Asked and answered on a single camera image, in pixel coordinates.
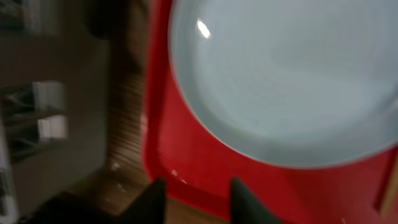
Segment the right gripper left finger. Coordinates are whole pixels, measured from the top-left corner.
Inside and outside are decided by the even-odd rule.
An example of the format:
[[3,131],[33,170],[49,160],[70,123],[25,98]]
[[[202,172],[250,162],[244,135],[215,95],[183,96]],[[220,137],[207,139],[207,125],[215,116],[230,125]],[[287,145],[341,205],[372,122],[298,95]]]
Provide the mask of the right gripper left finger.
[[166,211],[166,183],[156,178],[117,217],[117,224],[164,224]]

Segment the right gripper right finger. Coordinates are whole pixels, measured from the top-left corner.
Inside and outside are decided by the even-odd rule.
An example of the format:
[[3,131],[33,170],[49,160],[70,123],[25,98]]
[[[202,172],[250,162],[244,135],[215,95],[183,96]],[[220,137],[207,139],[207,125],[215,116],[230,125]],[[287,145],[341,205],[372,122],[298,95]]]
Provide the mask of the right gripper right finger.
[[282,224],[238,178],[230,181],[230,224]]

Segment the light blue plate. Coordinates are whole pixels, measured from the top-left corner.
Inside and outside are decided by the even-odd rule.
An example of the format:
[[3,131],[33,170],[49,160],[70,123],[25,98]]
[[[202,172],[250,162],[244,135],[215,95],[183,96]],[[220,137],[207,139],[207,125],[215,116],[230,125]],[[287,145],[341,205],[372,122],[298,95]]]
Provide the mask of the light blue plate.
[[217,140],[282,167],[397,145],[397,1],[172,3],[178,90]]

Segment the wooden chopstick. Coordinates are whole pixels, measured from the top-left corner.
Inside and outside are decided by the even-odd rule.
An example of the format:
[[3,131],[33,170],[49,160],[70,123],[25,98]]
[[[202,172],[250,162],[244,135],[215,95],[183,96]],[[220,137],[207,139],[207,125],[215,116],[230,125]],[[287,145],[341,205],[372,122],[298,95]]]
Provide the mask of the wooden chopstick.
[[397,192],[397,180],[398,180],[398,177],[397,177],[398,168],[397,167],[398,167],[397,156],[395,156],[394,163],[392,165],[391,172],[388,176],[387,184],[385,186],[384,193],[382,195],[382,200],[381,200],[380,206],[379,206],[379,216],[381,218],[387,217],[387,215],[389,213],[389,209],[394,201],[394,197]]

